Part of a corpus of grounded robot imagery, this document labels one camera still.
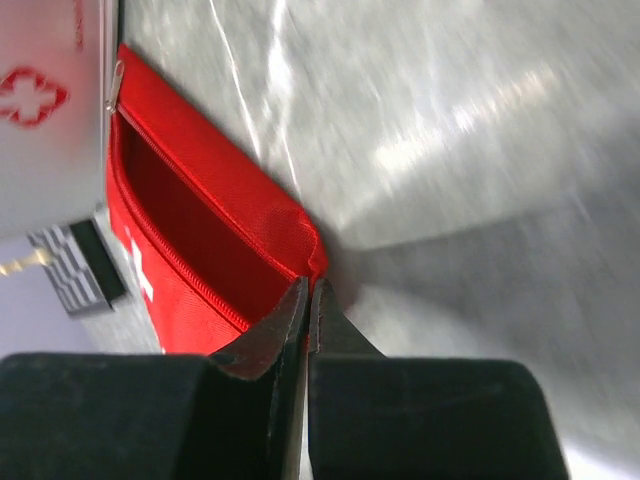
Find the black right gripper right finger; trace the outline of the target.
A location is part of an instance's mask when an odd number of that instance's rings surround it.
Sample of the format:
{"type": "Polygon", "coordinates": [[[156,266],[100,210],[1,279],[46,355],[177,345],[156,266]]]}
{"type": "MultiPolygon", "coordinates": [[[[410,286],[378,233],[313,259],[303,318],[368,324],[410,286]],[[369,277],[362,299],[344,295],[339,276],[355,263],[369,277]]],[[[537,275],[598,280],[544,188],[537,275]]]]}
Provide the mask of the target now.
{"type": "Polygon", "coordinates": [[[308,452],[317,479],[565,479],[533,374],[498,359],[388,357],[315,285],[308,452]]]}

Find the red fabric zipper pouch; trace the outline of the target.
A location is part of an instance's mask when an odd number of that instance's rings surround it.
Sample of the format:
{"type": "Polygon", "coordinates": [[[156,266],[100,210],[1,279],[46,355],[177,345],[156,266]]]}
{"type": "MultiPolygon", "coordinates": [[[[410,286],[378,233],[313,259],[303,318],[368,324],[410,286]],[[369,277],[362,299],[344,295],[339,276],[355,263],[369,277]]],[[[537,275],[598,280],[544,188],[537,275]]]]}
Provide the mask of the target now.
{"type": "Polygon", "coordinates": [[[328,269],[304,208],[137,53],[118,51],[106,190],[161,349],[210,354],[328,269]]]}

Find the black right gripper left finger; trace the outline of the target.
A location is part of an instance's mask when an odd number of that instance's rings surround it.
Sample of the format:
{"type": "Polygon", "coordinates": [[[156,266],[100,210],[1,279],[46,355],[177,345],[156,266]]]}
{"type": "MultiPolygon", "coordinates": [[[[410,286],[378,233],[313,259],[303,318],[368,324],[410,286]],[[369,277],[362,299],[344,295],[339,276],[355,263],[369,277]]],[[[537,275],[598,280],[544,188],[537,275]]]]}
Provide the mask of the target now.
{"type": "Polygon", "coordinates": [[[309,286],[208,355],[1,363],[5,479],[294,479],[309,286]]]}

